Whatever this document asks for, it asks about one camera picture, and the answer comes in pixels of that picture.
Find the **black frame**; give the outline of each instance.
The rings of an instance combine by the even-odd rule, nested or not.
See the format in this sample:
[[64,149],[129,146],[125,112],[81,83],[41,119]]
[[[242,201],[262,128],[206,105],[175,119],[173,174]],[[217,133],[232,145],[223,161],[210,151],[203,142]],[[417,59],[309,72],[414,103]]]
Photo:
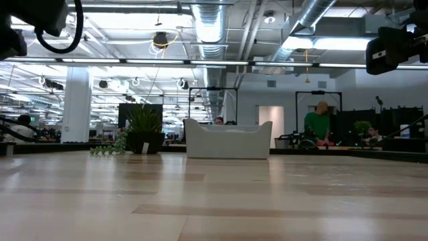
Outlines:
[[340,111],[342,111],[342,93],[341,92],[328,92],[328,91],[322,91],[322,90],[316,90],[316,91],[296,91],[295,93],[295,100],[296,103],[296,131],[299,132],[299,112],[298,112],[298,96],[300,93],[303,94],[312,94],[312,95],[325,95],[325,94],[337,94],[339,95],[339,108]]
[[208,90],[208,91],[222,91],[222,90],[234,90],[236,92],[236,102],[235,102],[235,122],[238,124],[238,88],[218,88],[218,87],[190,87],[189,88],[189,114],[190,118],[190,99],[192,98],[192,90]]

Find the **pipe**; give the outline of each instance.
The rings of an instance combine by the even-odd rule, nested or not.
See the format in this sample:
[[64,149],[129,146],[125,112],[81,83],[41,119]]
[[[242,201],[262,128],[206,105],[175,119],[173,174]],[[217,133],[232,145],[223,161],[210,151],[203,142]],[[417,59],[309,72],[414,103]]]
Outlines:
[[236,60],[240,60],[242,57],[243,49],[245,47],[245,43],[247,42],[249,29],[251,27],[251,23],[253,22],[252,19],[254,17],[254,11],[255,11],[256,5],[257,5],[257,0],[251,0],[251,5],[249,6],[249,11],[248,11],[248,20],[243,30],[241,45],[239,46],[238,56],[236,57]]
[[[200,43],[221,43],[224,41],[226,8],[223,5],[192,5],[195,16],[195,30],[197,41]],[[222,60],[225,49],[222,46],[199,46],[199,52],[203,60]],[[225,71],[218,68],[204,68],[204,84],[206,87],[224,87]],[[218,110],[222,107],[217,92],[206,94],[211,113],[211,118],[217,117]]]
[[[297,13],[297,23],[307,28],[314,27],[321,20],[322,16],[324,16],[324,14],[326,14],[326,12],[335,4],[335,2],[336,0],[305,0],[302,10]],[[288,32],[285,33],[287,38],[298,25],[296,22],[291,21],[291,18],[292,16],[289,17],[285,23],[285,25],[288,26],[286,28]],[[272,55],[270,61],[285,62],[290,57],[294,48],[288,48],[284,43],[276,50],[275,54]]]
[[248,41],[249,43],[248,43],[247,49],[245,51],[245,55],[243,57],[244,60],[247,60],[248,57],[249,57],[249,53],[251,52],[251,49],[253,47],[255,36],[257,35],[257,30],[259,29],[260,22],[261,22],[261,19],[263,17],[263,14],[265,13],[265,8],[266,8],[266,5],[268,4],[268,1],[269,0],[263,0],[261,2],[261,6],[260,6],[260,9],[259,9],[259,15],[258,15],[258,17],[257,17],[257,19],[255,21],[254,28],[251,31],[251,36],[249,37],[249,41]]

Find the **cable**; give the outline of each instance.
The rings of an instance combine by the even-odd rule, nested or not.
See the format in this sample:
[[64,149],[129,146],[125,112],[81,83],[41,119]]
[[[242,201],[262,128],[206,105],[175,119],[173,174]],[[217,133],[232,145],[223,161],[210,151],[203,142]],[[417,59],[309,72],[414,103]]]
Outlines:
[[[163,56],[165,55],[165,52],[166,52],[166,49],[164,49],[164,50],[163,50],[162,57],[160,57],[161,59],[163,59]],[[159,70],[160,70],[160,68],[161,68],[161,67],[159,67],[159,68],[158,68],[158,70],[156,71],[156,74],[154,75],[154,80],[153,80],[153,82],[152,82],[152,85],[150,86],[150,90],[148,90],[148,94],[147,94],[147,97],[145,98],[144,104],[142,105],[142,107],[143,107],[143,108],[144,108],[144,106],[146,105],[147,100],[148,100],[148,97],[150,96],[150,93],[151,93],[151,92],[152,92],[152,90],[153,90],[153,86],[154,86],[154,83],[156,82],[156,78],[158,78],[158,74],[159,74]]]
[[363,6],[358,6],[358,7],[356,7],[354,10],[352,10],[352,12],[350,12],[349,13],[349,15],[348,15],[348,17],[350,17],[356,10],[358,10],[359,8],[362,8],[362,9],[364,9],[364,10],[366,10],[366,12],[367,13],[369,13],[368,12],[368,10],[367,10],[367,8],[365,8],[365,7],[363,7]]
[[370,147],[370,149],[369,149],[369,150],[373,150],[373,148],[374,148],[374,147],[376,147],[379,143],[382,143],[383,141],[385,141],[385,140],[387,140],[387,139],[390,139],[391,137],[394,137],[397,133],[400,133],[401,131],[405,131],[405,130],[409,129],[410,127],[412,127],[413,125],[415,125],[415,124],[416,124],[416,123],[418,123],[419,121],[421,121],[421,120],[423,120],[423,119],[426,119],[426,118],[428,118],[428,114],[426,114],[426,115],[422,116],[421,118],[418,118],[418,119],[417,119],[417,120],[415,120],[413,123],[411,123],[410,125],[406,126],[405,128],[403,128],[403,129],[401,129],[401,130],[399,130],[399,131],[396,131],[396,132],[394,132],[394,133],[392,133],[392,134],[388,135],[387,137],[383,138],[382,140],[378,141],[376,144],[372,145],[372,146]]
[[74,36],[73,42],[70,46],[68,46],[65,49],[57,49],[52,46],[50,46],[44,39],[43,39],[43,29],[40,27],[36,27],[34,29],[35,35],[37,36],[37,40],[39,40],[39,43],[47,50],[56,53],[56,54],[68,54],[75,50],[80,43],[80,39],[82,38],[83,34],[83,23],[84,23],[84,15],[83,15],[83,7],[81,0],[74,0],[74,5],[76,6],[76,15],[77,15],[77,26],[76,26],[76,34]]

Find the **green shirt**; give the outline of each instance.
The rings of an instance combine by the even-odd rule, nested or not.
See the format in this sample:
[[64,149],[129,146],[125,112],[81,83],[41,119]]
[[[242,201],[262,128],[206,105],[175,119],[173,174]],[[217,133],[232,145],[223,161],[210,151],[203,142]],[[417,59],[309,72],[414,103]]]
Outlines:
[[315,112],[308,113],[305,117],[305,131],[312,131],[321,140],[326,138],[330,128],[330,118],[327,114],[319,115]]

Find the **black planter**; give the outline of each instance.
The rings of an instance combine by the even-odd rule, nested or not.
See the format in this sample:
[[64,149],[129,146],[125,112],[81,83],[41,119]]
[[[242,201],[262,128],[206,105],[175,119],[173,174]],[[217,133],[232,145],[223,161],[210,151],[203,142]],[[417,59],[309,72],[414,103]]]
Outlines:
[[147,154],[156,154],[162,149],[165,133],[128,133],[126,144],[134,154],[142,154],[142,148],[148,143]]

